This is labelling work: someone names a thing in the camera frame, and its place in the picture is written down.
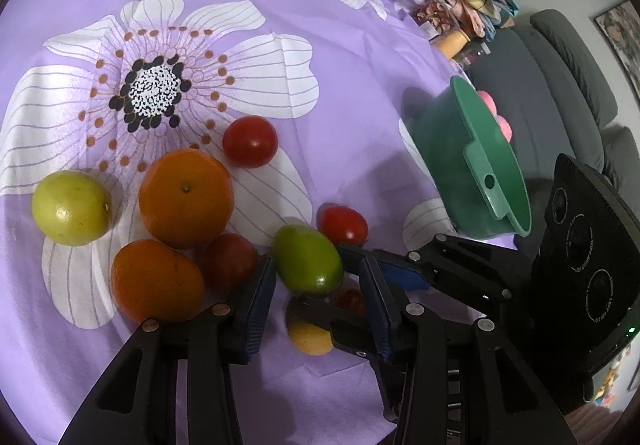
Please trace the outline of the small yellow fruit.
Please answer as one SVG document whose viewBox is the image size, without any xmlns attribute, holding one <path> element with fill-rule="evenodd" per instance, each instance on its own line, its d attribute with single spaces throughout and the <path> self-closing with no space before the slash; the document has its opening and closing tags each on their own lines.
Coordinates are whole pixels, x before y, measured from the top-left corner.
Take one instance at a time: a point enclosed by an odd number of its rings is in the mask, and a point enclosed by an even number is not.
<svg viewBox="0 0 640 445">
<path fill-rule="evenodd" d="M 323 356 L 334 347 L 331 334 L 321 327 L 303 320 L 302 305 L 296 298 L 288 300 L 285 326 L 288 339 L 300 352 L 310 356 Z"/>
</svg>

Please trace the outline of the red tomato upper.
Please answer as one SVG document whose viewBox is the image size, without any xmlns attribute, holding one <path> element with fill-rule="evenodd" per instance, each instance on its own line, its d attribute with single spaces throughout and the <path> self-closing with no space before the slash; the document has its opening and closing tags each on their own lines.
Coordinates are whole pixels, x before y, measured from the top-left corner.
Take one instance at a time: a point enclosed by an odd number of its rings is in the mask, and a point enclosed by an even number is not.
<svg viewBox="0 0 640 445">
<path fill-rule="evenodd" d="M 239 168 L 255 169 L 269 164 L 278 148 L 276 129 L 259 116 L 234 120 L 222 137 L 224 156 Z"/>
</svg>

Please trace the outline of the green plastic bowl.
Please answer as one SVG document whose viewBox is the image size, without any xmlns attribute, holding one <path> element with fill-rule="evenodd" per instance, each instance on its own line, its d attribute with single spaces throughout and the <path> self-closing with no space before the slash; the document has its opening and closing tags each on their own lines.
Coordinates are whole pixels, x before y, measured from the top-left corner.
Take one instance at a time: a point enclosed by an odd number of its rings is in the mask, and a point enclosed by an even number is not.
<svg viewBox="0 0 640 445">
<path fill-rule="evenodd" d="M 416 109 L 408 132 L 459 233 L 473 239 L 530 233 L 532 209 L 518 159 L 468 81 L 451 78 Z"/>
</svg>

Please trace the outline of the dark red tomato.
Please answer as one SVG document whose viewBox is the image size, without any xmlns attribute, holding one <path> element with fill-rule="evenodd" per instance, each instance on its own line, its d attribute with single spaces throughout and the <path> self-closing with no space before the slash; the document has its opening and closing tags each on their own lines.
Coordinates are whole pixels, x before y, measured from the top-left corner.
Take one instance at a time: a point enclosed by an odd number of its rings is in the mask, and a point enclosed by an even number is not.
<svg viewBox="0 0 640 445">
<path fill-rule="evenodd" d="M 255 247 L 239 234 L 226 233 L 194 250 L 194 262 L 212 295 L 224 298 L 253 276 L 259 262 Z"/>
</svg>

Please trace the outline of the purple floral cloth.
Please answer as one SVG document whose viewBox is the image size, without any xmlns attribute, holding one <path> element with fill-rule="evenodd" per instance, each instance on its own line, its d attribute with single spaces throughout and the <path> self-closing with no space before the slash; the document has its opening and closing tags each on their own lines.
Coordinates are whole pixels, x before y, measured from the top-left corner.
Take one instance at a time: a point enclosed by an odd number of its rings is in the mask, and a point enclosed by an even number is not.
<svg viewBox="0 0 640 445">
<path fill-rule="evenodd" d="M 274 251 L 266 350 L 235 397 L 248 443 L 388 432 L 359 358 L 288 343 L 297 291 L 345 271 L 330 205 L 393 253 L 454 231 L 409 110 L 458 70 L 428 0 L 9 0 L 1 14 L 1 392 L 55 444 L 147 319 L 227 295 L 209 277 Z"/>
</svg>

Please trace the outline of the grey sofa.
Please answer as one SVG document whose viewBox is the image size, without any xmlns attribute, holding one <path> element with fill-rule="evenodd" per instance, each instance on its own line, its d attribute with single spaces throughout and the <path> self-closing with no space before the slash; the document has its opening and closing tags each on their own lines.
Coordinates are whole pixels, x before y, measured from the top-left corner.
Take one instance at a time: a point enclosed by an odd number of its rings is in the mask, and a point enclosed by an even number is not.
<svg viewBox="0 0 640 445">
<path fill-rule="evenodd" d="M 515 1 L 515 24 L 473 64 L 471 78 L 512 124 L 533 213 L 540 216 L 549 198 L 542 158 L 562 150 L 586 157 L 637 205 L 638 98 L 593 21 L 626 0 Z"/>
</svg>

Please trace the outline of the small red tomato under gripper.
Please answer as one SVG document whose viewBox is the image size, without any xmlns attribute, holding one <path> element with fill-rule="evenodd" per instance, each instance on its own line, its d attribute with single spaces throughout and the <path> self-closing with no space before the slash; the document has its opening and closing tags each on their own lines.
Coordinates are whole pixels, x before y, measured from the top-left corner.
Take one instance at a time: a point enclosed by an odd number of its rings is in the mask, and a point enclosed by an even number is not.
<svg viewBox="0 0 640 445">
<path fill-rule="evenodd" d="M 334 305 L 350 316 L 365 317 L 367 315 L 366 302 L 364 302 L 361 291 L 356 288 L 341 291 L 334 298 Z"/>
</svg>

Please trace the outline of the red tomato right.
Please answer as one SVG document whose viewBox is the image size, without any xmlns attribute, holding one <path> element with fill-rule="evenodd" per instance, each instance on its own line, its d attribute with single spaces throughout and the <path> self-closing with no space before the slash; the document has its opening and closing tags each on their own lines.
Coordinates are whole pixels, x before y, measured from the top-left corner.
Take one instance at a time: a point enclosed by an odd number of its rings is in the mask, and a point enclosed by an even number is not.
<svg viewBox="0 0 640 445">
<path fill-rule="evenodd" d="M 358 211 L 340 205 L 330 205 L 321 209 L 318 230 L 334 245 L 350 243 L 362 246 L 369 236 L 366 219 Z"/>
</svg>

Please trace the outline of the wall picture frame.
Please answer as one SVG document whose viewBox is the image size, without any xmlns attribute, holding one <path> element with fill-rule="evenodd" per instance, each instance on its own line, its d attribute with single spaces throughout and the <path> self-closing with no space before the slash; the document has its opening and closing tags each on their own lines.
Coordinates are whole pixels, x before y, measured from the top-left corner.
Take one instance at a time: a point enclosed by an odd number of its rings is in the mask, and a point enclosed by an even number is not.
<svg viewBox="0 0 640 445">
<path fill-rule="evenodd" d="M 615 53 L 627 80 L 639 98 L 640 26 L 639 15 L 630 0 L 612 6 L 593 19 Z"/>
</svg>

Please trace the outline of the small orange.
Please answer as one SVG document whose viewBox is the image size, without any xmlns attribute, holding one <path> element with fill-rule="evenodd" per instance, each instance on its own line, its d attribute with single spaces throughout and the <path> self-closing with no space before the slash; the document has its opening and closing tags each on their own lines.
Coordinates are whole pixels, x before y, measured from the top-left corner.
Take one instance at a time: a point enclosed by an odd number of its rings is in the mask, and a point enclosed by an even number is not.
<svg viewBox="0 0 640 445">
<path fill-rule="evenodd" d="M 135 240 L 116 253 L 111 288 L 119 309 L 138 324 L 187 321 L 201 312 L 205 298 L 198 267 L 154 239 Z"/>
</svg>

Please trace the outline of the pink plush toy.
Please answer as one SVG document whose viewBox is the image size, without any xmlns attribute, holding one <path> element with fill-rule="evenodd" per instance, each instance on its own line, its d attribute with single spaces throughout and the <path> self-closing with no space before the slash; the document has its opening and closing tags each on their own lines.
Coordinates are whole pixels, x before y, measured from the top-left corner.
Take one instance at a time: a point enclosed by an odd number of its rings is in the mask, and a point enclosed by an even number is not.
<svg viewBox="0 0 640 445">
<path fill-rule="evenodd" d="M 503 118 L 503 116 L 500 116 L 498 114 L 497 105 L 496 105 L 494 99 L 492 98 L 492 96 L 489 93 L 487 93 L 486 91 L 478 91 L 477 94 L 482 99 L 482 101 L 484 102 L 486 107 L 489 109 L 489 111 L 491 112 L 491 115 L 494 116 L 494 118 L 497 121 L 497 124 L 498 124 L 498 126 L 500 128 L 500 131 L 501 131 L 502 135 L 504 136 L 504 138 L 508 142 L 511 142 L 511 140 L 512 140 L 512 128 L 511 128 L 509 122 L 506 121 L 506 118 Z"/>
</svg>

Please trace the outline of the yellow-green lime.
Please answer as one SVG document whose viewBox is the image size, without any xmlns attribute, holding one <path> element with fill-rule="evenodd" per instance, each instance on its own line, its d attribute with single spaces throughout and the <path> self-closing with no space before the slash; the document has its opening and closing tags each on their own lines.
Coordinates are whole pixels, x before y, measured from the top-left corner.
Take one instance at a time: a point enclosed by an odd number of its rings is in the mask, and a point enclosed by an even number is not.
<svg viewBox="0 0 640 445">
<path fill-rule="evenodd" d="M 49 174 L 32 195 L 32 218 L 44 236 L 63 246 L 88 245 L 112 224 L 112 196 L 90 174 L 64 170 Z"/>
</svg>

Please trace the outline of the small dark bottle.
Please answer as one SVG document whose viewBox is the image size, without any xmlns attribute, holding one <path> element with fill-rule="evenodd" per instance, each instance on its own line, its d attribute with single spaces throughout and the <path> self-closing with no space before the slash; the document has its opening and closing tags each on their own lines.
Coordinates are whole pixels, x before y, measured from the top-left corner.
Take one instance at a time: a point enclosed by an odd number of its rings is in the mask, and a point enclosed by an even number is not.
<svg viewBox="0 0 640 445">
<path fill-rule="evenodd" d="M 469 68 L 482 57 L 489 55 L 490 49 L 486 42 L 470 42 L 458 54 L 458 64 L 462 68 Z"/>
</svg>

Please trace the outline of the large orange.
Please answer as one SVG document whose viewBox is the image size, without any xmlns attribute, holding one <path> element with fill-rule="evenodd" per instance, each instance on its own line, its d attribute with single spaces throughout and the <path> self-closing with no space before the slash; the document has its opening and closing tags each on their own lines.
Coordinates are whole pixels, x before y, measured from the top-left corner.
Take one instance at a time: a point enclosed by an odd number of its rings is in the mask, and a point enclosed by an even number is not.
<svg viewBox="0 0 640 445">
<path fill-rule="evenodd" d="M 175 150 L 145 172 L 138 202 L 146 230 L 165 245 L 195 249 L 227 228 L 234 210 L 231 176 L 216 158 Z"/>
</svg>

